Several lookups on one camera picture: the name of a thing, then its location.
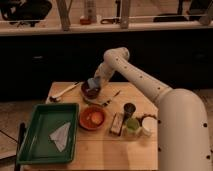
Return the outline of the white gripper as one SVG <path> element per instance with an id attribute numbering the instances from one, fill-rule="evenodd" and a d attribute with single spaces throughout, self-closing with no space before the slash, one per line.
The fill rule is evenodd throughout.
<path id="1" fill-rule="evenodd" d="M 114 69 L 109 67 L 105 62 L 102 62 L 95 71 L 94 76 L 99 77 L 101 87 L 105 87 L 114 75 L 114 73 Z"/>

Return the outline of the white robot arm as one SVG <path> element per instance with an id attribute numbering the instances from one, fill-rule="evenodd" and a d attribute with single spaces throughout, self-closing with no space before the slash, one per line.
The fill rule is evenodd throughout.
<path id="1" fill-rule="evenodd" d="M 212 171 L 205 105 L 194 92 L 169 85 L 128 62 L 125 47 L 108 49 L 95 75 L 103 84 L 119 72 L 158 108 L 159 171 Z"/>

